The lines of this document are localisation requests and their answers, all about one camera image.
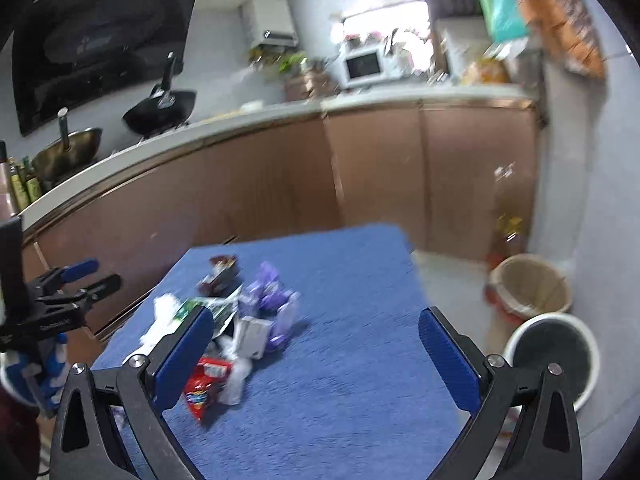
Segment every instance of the basket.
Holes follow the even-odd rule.
[[[527,320],[548,312],[566,312],[574,298],[564,274],[532,254],[504,260],[489,276],[498,304]]]

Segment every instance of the red wrapper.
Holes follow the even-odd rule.
[[[199,421],[212,402],[215,402],[220,388],[229,377],[232,364],[220,359],[203,357],[184,387],[187,405],[193,416]]]

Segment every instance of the brown curtain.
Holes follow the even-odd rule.
[[[518,5],[552,56],[572,72],[604,78],[598,38],[583,0],[518,0]]]

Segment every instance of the table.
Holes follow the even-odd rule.
[[[426,306],[402,232],[372,225],[193,248],[118,330],[94,369],[119,366],[154,320],[153,300],[196,295],[209,258],[237,254],[252,280],[270,261],[301,293],[301,319],[282,354],[254,363],[239,406],[207,424],[181,398],[164,412],[208,479],[424,480],[460,430],[458,413],[418,338]],[[141,478],[153,478],[128,428]]]

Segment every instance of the countertop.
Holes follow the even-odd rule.
[[[484,86],[407,84],[372,88],[358,94],[342,94],[322,100],[267,106],[253,112],[224,114],[144,140],[81,171],[28,206],[22,212],[23,228],[25,230],[31,228],[50,211],[62,206],[79,193],[144,160],[190,142],[215,136],[226,137],[229,132],[251,127],[252,124],[384,103],[455,102],[487,99],[532,99],[532,96],[520,86],[511,84]]]

